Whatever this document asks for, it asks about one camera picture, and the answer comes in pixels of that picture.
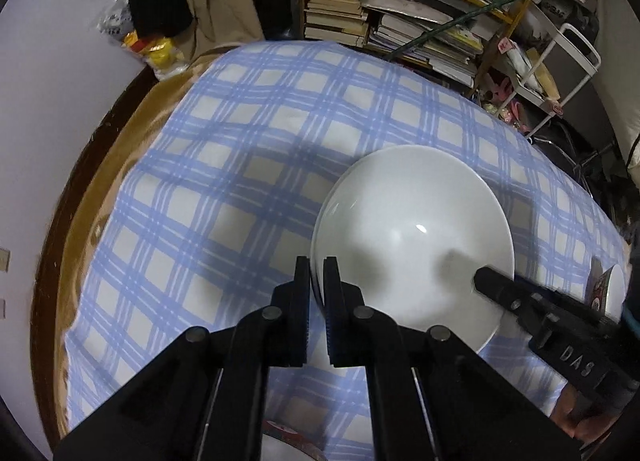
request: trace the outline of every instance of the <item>wall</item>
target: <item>wall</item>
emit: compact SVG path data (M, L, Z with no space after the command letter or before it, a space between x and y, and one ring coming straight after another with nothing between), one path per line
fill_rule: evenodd
M91 27L109 0L8 0L0 12L0 394L50 455L31 380L38 256L59 195L99 121L141 70Z

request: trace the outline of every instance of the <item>white bowl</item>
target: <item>white bowl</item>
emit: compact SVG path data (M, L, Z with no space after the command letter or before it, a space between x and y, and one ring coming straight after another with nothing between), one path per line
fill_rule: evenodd
M513 278L514 267L507 220L484 180L459 159L417 145L364 157L325 199L311 243L320 307L330 256L367 305L406 327L445 325L476 351L503 311L473 290L473 275L489 265Z

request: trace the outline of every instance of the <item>light switch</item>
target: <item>light switch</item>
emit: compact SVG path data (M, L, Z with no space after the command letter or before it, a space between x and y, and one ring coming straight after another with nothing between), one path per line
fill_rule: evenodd
M9 271L9 250L4 250L0 248L0 271L7 272Z

